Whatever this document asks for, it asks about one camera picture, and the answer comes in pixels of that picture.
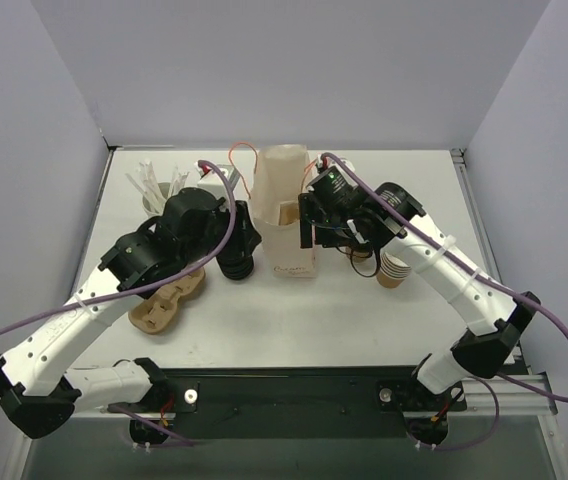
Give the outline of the brown paper coffee cup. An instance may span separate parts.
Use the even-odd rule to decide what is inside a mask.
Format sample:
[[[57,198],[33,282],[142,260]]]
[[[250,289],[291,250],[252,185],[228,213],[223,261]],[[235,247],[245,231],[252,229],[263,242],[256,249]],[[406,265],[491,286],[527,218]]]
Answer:
[[[341,248],[340,251],[349,259],[351,259],[354,263],[364,262],[370,257],[369,253],[353,250],[348,246]]]

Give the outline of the printed paper takeout bag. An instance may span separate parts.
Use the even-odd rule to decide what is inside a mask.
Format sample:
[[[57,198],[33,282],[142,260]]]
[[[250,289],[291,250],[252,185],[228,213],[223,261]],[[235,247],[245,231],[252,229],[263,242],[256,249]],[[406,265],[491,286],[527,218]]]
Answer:
[[[245,176],[240,179],[270,271],[281,278],[315,277],[314,248],[301,247],[298,204],[311,168],[307,147],[283,144],[258,150],[248,142],[237,142],[228,151],[229,159],[239,147],[249,148],[255,157],[252,182],[248,183]]]

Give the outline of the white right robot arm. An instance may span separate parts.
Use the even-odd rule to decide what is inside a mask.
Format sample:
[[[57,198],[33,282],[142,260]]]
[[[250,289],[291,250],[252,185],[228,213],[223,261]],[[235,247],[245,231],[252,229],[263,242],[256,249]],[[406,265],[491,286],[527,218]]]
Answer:
[[[463,271],[450,259],[468,257],[444,234],[423,206],[403,187],[380,185],[373,195],[351,185],[330,166],[298,197],[300,243],[304,248],[347,247],[380,261],[393,256],[418,274],[462,318],[463,334],[449,347],[430,353],[407,384],[410,401],[428,408],[467,376],[491,379],[500,370],[535,311],[479,282],[483,271]]]

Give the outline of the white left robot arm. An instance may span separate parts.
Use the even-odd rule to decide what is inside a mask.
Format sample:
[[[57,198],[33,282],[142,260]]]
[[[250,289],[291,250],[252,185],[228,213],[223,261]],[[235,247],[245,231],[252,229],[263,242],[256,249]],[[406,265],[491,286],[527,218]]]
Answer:
[[[59,313],[0,354],[0,407],[27,437],[42,438],[75,412],[116,403],[159,409],[171,396],[163,370],[148,358],[109,368],[74,369],[75,360],[116,320],[157,292],[157,282],[200,259],[241,280],[252,273],[261,237],[246,202],[186,187],[160,216],[116,240]]]

